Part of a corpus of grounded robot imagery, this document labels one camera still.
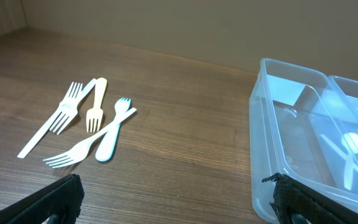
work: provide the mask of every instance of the wooden table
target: wooden table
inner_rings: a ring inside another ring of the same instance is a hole
[[[72,81],[108,80],[104,125],[122,96],[138,113],[107,164],[95,149],[76,166],[42,159],[88,136],[86,112],[16,156],[55,111]],[[108,42],[24,30],[0,40],[0,210],[61,177],[81,176],[77,223],[264,223],[252,207],[249,97],[254,73]]]

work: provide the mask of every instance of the plastic container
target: plastic container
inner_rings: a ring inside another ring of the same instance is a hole
[[[323,73],[262,59],[250,97],[252,203],[278,223],[269,202],[286,174],[358,213],[358,101]]]

